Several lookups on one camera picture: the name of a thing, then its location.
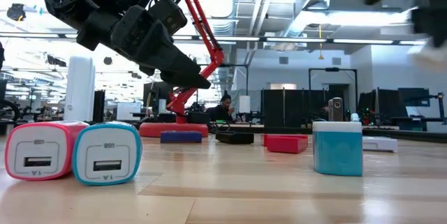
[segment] ceiling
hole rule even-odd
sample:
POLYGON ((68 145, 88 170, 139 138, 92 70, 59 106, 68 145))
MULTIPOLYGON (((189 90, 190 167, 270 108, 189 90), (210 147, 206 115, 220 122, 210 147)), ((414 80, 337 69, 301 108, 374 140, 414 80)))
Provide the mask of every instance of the ceiling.
MULTIPOLYGON (((412 7, 411 0, 385 0, 375 6, 366 6, 362 0, 328 0, 324 8, 302 10, 303 0, 200 0, 209 17, 210 25, 216 35, 223 36, 287 36, 291 30, 300 28, 297 36, 312 38, 363 38, 415 40, 420 36, 409 33, 410 26, 406 22, 408 11, 412 7)), ((191 15, 184 1, 180 8, 191 21, 191 15)), ((0 0, 0 33, 75 33, 68 25, 51 16, 43 0, 0 0), (15 22, 6 17, 6 11, 12 3, 23 3, 27 18, 23 22, 15 22)), ((176 35, 197 35, 196 29, 189 22, 176 35)), ((68 63, 73 55, 89 55, 94 58, 97 75, 96 88, 105 89, 110 100, 134 100, 142 98, 142 84, 159 77, 147 77, 139 72, 133 62, 119 56, 112 50, 99 46, 94 52, 67 40, 39 40, 25 38, 0 38, 6 48, 5 73, 10 79, 10 94, 29 87, 44 87, 44 94, 49 99, 64 97, 66 87, 66 68, 51 66, 45 60, 47 56, 56 57, 68 63), (111 57, 112 64, 105 65, 104 57, 111 57), (141 79, 132 77, 137 73, 141 79), (42 81, 50 79, 49 85, 42 81)), ((200 64, 209 62, 208 53, 202 44, 177 43, 178 48, 186 55, 197 59, 200 64)), ((319 50, 319 44, 295 43, 256 43, 247 45, 237 43, 224 45, 226 63, 244 63, 249 51, 253 54, 255 66, 268 66, 268 54, 263 51, 306 51, 311 54, 319 50)), ((356 50, 352 45, 324 45, 324 50, 338 52, 340 56, 349 55, 356 50)), ((201 91, 199 100, 216 100, 223 89, 230 89, 233 81, 233 68, 221 68, 210 77, 215 89, 201 91)))

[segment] red box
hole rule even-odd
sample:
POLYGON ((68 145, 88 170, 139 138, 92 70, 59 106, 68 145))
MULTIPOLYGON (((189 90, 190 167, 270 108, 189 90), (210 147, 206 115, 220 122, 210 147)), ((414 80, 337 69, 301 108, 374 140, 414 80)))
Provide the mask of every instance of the red box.
POLYGON ((301 138, 306 138, 307 139, 307 135, 302 135, 302 134, 263 134, 262 138, 263 138, 263 147, 267 146, 267 142, 270 139, 275 139, 276 137, 301 137, 301 138))
POLYGON ((306 135, 271 135, 266 142, 267 150, 288 154, 298 154, 307 148, 306 135))

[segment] blue box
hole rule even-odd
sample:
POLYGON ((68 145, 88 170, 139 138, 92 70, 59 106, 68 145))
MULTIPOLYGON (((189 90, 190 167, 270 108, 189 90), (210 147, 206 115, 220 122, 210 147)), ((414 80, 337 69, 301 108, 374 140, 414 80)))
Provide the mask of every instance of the blue box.
POLYGON ((314 122, 314 169, 321 174, 362 176, 360 122, 314 122))
POLYGON ((160 134, 160 143, 201 143, 202 133, 198 131, 167 130, 160 134))

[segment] wooden floor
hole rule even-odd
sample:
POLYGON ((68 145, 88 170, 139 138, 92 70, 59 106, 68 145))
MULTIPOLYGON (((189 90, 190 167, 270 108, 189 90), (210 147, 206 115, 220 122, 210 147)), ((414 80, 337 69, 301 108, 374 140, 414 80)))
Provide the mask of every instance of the wooden floor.
MULTIPOLYGON (((447 145, 401 141, 365 152, 364 177, 313 170, 303 154, 144 140, 132 183, 11 179, 0 161, 0 224, 447 223, 447 145)), ((0 154, 4 140, 0 141, 0 154)))

